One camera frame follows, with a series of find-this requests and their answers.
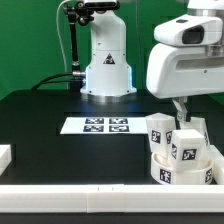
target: black cable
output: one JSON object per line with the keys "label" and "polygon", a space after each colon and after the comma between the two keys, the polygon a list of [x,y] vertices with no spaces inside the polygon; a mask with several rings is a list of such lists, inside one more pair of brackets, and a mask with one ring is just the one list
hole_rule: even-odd
{"label": "black cable", "polygon": [[46,85],[46,84],[54,84],[54,83],[71,83],[71,82],[80,82],[80,80],[65,80],[65,81],[50,81],[50,82],[41,82],[35,86],[32,87],[32,90],[37,90],[40,86]]}
{"label": "black cable", "polygon": [[52,79],[61,78],[61,77],[67,77],[67,76],[72,76],[72,75],[73,74],[71,72],[68,72],[68,73],[63,73],[63,74],[57,74],[57,75],[50,76],[48,78],[43,79],[42,81],[40,81],[35,86],[33,86],[32,90],[37,90],[42,85],[42,83],[46,83],[46,82],[48,82],[48,81],[50,81]]}

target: white cube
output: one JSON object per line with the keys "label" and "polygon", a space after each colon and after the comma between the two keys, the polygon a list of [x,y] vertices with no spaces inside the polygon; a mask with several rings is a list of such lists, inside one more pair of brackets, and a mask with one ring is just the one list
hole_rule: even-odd
{"label": "white cube", "polygon": [[204,136],[194,129],[173,131],[168,161],[176,172],[206,167],[209,156]]}
{"label": "white cube", "polygon": [[210,150],[210,142],[208,137],[208,131],[204,118],[191,117],[191,122],[180,122],[181,129],[195,129],[205,137],[205,143],[208,150]]}
{"label": "white cube", "polygon": [[0,145],[0,175],[7,168],[9,163],[12,161],[11,156],[11,146],[10,145]]}
{"label": "white cube", "polygon": [[156,113],[146,117],[151,152],[168,157],[172,131],[176,129],[175,118]]}

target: white robot head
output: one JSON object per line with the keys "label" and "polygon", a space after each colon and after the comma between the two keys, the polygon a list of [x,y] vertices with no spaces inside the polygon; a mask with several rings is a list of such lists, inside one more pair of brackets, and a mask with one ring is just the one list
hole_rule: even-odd
{"label": "white robot head", "polygon": [[159,25],[147,88],[158,98],[224,91],[224,0],[190,0],[188,14]]}

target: black table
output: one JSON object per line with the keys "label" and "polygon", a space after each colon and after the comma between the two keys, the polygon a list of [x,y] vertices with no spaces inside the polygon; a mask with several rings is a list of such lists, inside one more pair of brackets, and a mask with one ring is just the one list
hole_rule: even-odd
{"label": "black table", "polygon": [[[187,108],[204,117],[210,143],[224,152],[224,107],[194,96]],[[68,91],[16,91],[0,102],[0,144],[11,144],[13,161],[1,185],[155,184],[150,176],[148,136],[60,135],[68,116],[176,116],[171,100],[139,91],[136,100],[100,104]],[[1,214],[0,223],[221,223],[224,214]]]}

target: green wall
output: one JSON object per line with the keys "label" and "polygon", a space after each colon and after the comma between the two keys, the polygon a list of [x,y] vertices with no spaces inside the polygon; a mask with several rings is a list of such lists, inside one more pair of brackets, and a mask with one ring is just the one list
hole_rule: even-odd
{"label": "green wall", "polygon": [[[61,1],[0,1],[0,99],[15,90],[30,89],[45,77],[64,72],[55,22]],[[145,88],[149,53],[156,44],[153,39],[155,26],[186,13],[186,5],[175,0],[139,0],[138,4],[143,69],[136,29],[136,2],[122,4],[116,14],[127,25],[127,61],[133,68],[134,85],[142,89]],[[63,13],[60,18],[70,62],[68,23]],[[89,26],[77,29],[80,63],[85,69],[90,62],[90,29]],[[43,88],[66,88],[66,85]]]}

